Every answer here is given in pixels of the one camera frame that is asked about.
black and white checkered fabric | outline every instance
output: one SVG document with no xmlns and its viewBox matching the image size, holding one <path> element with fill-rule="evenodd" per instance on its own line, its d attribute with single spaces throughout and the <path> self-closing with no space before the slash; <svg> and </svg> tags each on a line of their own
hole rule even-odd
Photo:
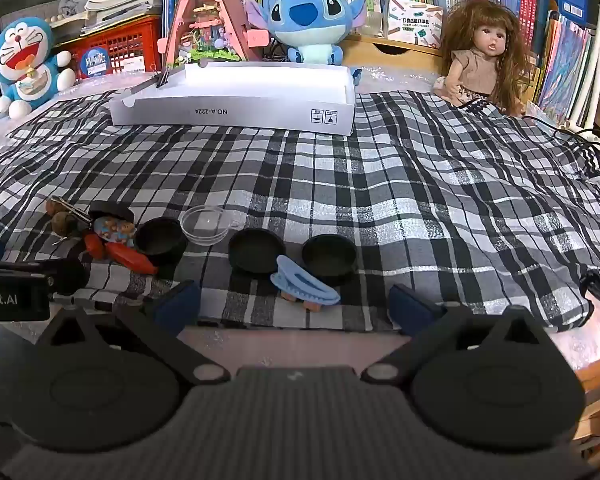
<svg viewBox="0 0 600 480">
<path fill-rule="evenodd" d="M 583 157 L 528 121 L 473 114 L 432 94 L 358 98 L 350 137 L 226 127 L 112 126 L 110 95 L 62 102 L 12 134 L 0 153 L 0 238 L 8 260 L 79 256 L 88 288 L 72 301 L 111 305 L 203 287 L 201 318 L 223 324 L 392 330 L 389 287 L 435 303 L 501 312 L 521 304 L 546 326 L 590 313 L 578 280 L 600 269 L 600 190 Z M 358 247 L 342 305 L 309 313 L 266 281 L 232 272 L 229 237 L 190 244 L 173 280 L 94 262 L 79 240 L 54 245 L 45 198 L 87 209 L 128 205 L 137 222 L 193 205 L 230 210 L 278 234 L 298 258 L 308 238 L 339 233 Z"/>
</svg>

stitch's ear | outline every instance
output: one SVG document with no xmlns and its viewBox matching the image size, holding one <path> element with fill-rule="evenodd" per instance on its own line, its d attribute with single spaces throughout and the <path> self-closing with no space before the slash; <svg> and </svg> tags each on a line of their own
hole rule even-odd
<svg viewBox="0 0 600 480">
<path fill-rule="evenodd" d="M 366 0 L 353 0 L 351 3 L 351 13 L 353 15 L 353 23 L 351 27 L 361 27 L 366 20 Z"/>
<path fill-rule="evenodd" d="M 244 4 L 244 10 L 247 12 L 247 20 L 251 25 L 267 30 L 266 14 L 256 0 L 247 0 Z"/>
</svg>

doraemon plush toy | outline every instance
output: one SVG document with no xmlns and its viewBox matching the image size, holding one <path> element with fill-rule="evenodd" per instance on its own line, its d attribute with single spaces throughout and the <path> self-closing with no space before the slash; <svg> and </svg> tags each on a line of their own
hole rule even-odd
<svg viewBox="0 0 600 480">
<path fill-rule="evenodd" d="M 337 43 L 366 19 L 365 0 L 276 0 L 268 14 L 247 0 L 246 11 L 251 25 L 288 45 L 289 61 L 298 63 L 340 65 Z"/>
<path fill-rule="evenodd" d="M 0 35 L 0 82 L 10 85 L 0 97 L 0 113 L 19 119 L 71 88 L 75 73 L 71 53 L 60 52 L 47 59 L 53 46 L 51 27 L 39 18 L 21 18 Z"/>
</svg>

doll's long brown hair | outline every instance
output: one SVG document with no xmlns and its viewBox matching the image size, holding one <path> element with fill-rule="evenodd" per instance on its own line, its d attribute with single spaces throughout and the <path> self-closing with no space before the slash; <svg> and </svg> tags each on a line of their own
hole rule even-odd
<svg viewBox="0 0 600 480">
<path fill-rule="evenodd" d="M 497 63 L 498 78 L 491 100 L 496 106 L 504 108 L 507 114 L 513 114 L 520 99 L 522 79 L 528 78 L 530 67 L 520 34 L 520 23 L 506 7 L 489 0 L 464 0 L 452 7 L 442 27 L 440 51 L 444 73 L 451 68 L 451 52 L 473 48 L 474 31 L 483 25 L 501 27 L 507 33 L 505 50 Z"/>
</svg>

brown seed pod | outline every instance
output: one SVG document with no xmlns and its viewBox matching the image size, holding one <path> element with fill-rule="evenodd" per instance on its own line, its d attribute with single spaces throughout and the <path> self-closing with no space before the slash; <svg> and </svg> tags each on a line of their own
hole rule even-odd
<svg viewBox="0 0 600 480">
<path fill-rule="evenodd" d="M 78 221 L 66 211 L 56 213 L 51 219 L 51 230 L 58 236 L 70 236 L 77 232 Z"/>
<path fill-rule="evenodd" d="M 53 216 L 56 213 L 66 211 L 66 208 L 61 203 L 47 198 L 45 202 L 45 211 L 49 216 Z"/>
</svg>

